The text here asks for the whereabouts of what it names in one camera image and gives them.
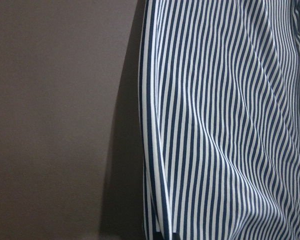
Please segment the striped polo shirt white collar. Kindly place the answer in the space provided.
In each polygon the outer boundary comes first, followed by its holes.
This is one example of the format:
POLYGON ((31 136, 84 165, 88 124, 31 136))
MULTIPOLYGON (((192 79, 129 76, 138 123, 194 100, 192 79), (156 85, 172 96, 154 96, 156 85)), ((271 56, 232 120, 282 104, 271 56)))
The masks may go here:
POLYGON ((300 240, 300 0, 148 0, 148 240, 300 240))

